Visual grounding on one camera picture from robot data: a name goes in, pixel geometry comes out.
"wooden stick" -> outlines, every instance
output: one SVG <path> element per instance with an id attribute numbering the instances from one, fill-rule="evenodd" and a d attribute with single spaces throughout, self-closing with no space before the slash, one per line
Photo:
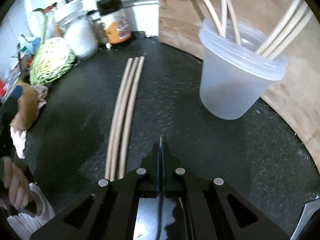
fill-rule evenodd
<path id="1" fill-rule="evenodd" d="M 125 115 L 124 129 L 123 129 L 123 133 L 122 133 L 121 150 L 120 150 L 119 179 L 122 179 L 125 174 L 125 162 L 127 159 L 132 115 L 133 115 L 134 104 L 136 101 L 136 96 L 137 96 L 140 76 L 141 76 L 141 72 L 142 72 L 143 62 L 144 62 L 144 57 L 140 57 L 139 65 L 138 65 L 136 74 L 134 76 L 134 81 L 133 81 L 133 85 L 132 85 L 131 92 L 130 92 L 127 113 Z"/>
<path id="2" fill-rule="evenodd" d="M 116 100 L 116 106 L 113 112 L 113 117 L 112 117 L 112 123 L 111 123 L 111 128 L 110 128 L 110 135 L 109 135 L 109 142 L 108 142 L 108 152 L 107 152 L 107 159 L 106 159 L 106 169 L 105 169 L 105 179 L 109 179 L 110 176 L 110 162 L 111 162 L 111 149 L 112 149 L 112 144 L 113 144 L 113 138 L 114 138 L 114 130 L 115 130 L 115 125 L 116 125 L 116 119 L 117 119 L 117 114 L 119 112 L 119 106 L 122 98 L 122 94 L 124 91 L 125 84 L 127 82 L 127 78 L 131 69 L 131 64 L 132 64 L 133 59 L 129 58 L 127 61 L 127 65 L 125 66 L 124 74 L 121 80 L 119 92 L 118 92 L 118 97 Z"/>
<path id="3" fill-rule="evenodd" d="M 278 37 L 270 44 L 270 46 L 266 49 L 264 53 L 261 54 L 263 57 L 268 57 L 275 49 L 279 46 L 279 44 L 289 35 L 289 33 L 293 30 L 293 28 L 297 25 L 298 22 L 303 17 L 303 14 L 308 9 L 308 5 L 306 2 L 303 2 L 297 13 L 293 16 L 291 21 L 287 24 L 287 26 L 283 29 L 283 31 L 278 35 Z"/>
<path id="4" fill-rule="evenodd" d="M 238 27 L 238 23 L 237 23 L 237 19 L 236 19 L 235 10 L 233 9 L 231 0 L 227 0 L 227 4 L 228 4 L 229 12 L 230 12 L 231 21 L 233 24 L 233 29 L 235 30 L 236 43 L 238 45 L 241 45 L 239 27 Z"/>
<path id="5" fill-rule="evenodd" d="M 299 22 L 299 24 L 293 29 L 293 31 L 284 39 L 284 41 L 276 48 L 268 58 L 274 60 L 276 57 L 282 53 L 285 48 L 297 37 L 297 35 L 303 30 L 303 28 L 308 24 L 311 20 L 313 13 L 311 10 L 305 15 L 305 17 Z"/>
<path id="6" fill-rule="evenodd" d="M 221 0 L 221 27 L 223 31 L 223 37 L 227 35 L 227 0 Z"/>
<path id="7" fill-rule="evenodd" d="M 214 10 L 212 4 L 210 3 L 210 0 L 203 0 L 205 6 L 207 7 L 207 10 L 209 11 L 209 14 L 211 16 L 211 19 L 213 21 L 213 23 L 216 25 L 217 27 L 217 30 L 218 30 L 218 33 L 223 36 L 223 30 L 222 30 L 222 27 L 221 27 L 221 23 L 220 23 L 220 20 L 217 16 L 217 13 L 216 11 Z"/>
<path id="8" fill-rule="evenodd" d="M 131 89 L 132 80 L 137 68 L 138 61 L 139 61 L 138 57 L 136 57 L 133 61 L 133 65 L 130 70 L 127 83 L 125 85 L 123 97 L 121 99 L 121 103 L 119 107 L 118 118 L 115 126 L 115 134 L 113 138 L 114 140 L 112 142 L 112 148 L 111 148 L 111 168 L 110 168 L 110 178 L 109 178 L 110 181 L 115 180 L 115 177 L 116 177 L 117 157 L 118 157 L 119 142 L 120 142 L 120 136 L 122 131 L 123 119 L 124 119 L 124 112 L 127 107 L 129 92 Z"/>
<path id="9" fill-rule="evenodd" d="M 256 50 L 256 53 L 261 55 L 267 47 L 275 40 L 275 38 L 278 36 L 278 34 L 282 31 L 284 26 L 287 24 L 287 22 L 290 20 L 291 16 L 295 12 L 296 8 L 298 7 L 300 3 L 300 0 L 293 0 L 290 7 L 286 11 L 285 15 L 282 17 L 280 22 L 277 24 L 277 26 L 273 29 L 269 37 L 260 45 L 260 47 Z"/>

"wooden panel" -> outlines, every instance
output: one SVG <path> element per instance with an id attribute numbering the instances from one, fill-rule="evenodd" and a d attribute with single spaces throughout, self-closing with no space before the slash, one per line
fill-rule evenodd
<path id="1" fill-rule="evenodd" d="M 220 15 L 220 0 L 210 0 Z M 265 34 L 292 0 L 232 0 L 237 19 Z M 160 0 L 159 40 L 202 58 L 198 32 L 208 12 L 201 0 Z M 320 26 L 312 18 L 286 49 L 286 75 L 262 95 L 303 141 L 320 170 Z"/>

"plastic container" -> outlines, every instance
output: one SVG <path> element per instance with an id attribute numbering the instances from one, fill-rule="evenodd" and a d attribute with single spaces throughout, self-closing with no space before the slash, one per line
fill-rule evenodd
<path id="1" fill-rule="evenodd" d="M 215 116 L 234 120 L 241 117 L 273 81 L 284 77 L 288 59 L 275 60 L 255 53 L 267 38 L 262 32 L 239 25 L 242 46 L 235 43 L 232 23 L 227 37 L 217 34 L 212 21 L 206 18 L 199 32 L 204 45 L 200 85 L 203 105 Z"/>
<path id="2" fill-rule="evenodd" d="M 81 0 L 74 0 L 54 14 L 58 28 L 77 58 L 87 59 L 98 50 L 98 41 Z"/>
<path id="3" fill-rule="evenodd" d="M 131 38 L 121 0 L 97 0 L 106 35 L 112 45 L 124 43 Z"/>

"plastic lid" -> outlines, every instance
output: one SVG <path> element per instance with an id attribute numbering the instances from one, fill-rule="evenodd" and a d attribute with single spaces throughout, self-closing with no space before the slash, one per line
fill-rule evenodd
<path id="1" fill-rule="evenodd" d="M 70 3 L 62 6 L 59 10 L 54 13 L 54 18 L 56 22 L 61 21 L 62 19 L 66 18 L 68 15 L 81 10 L 83 8 L 81 0 L 73 0 Z"/>
<path id="2" fill-rule="evenodd" d="M 208 50 L 230 64 L 263 79 L 281 80 L 288 65 L 288 58 L 280 54 L 275 60 L 271 60 L 256 54 L 255 50 L 267 38 L 266 35 L 247 25 L 238 24 L 238 27 L 242 46 L 230 40 L 234 37 L 231 21 L 228 21 L 227 38 L 224 38 L 217 33 L 211 19 L 206 18 L 199 38 Z"/>

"black table surface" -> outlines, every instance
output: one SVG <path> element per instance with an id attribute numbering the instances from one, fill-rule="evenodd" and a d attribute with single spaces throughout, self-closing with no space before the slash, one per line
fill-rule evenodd
<path id="1" fill-rule="evenodd" d="M 140 166 L 162 135 L 183 168 L 228 181 L 292 234 L 305 202 L 320 194 L 319 173 L 298 136 L 261 99 L 237 120 L 213 116 L 199 98 L 201 60 L 156 38 L 102 49 L 50 87 L 25 155 L 53 207 L 61 210 L 104 177 L 124 67 L 129 57 L 142 55 L 127 171 Z"/>

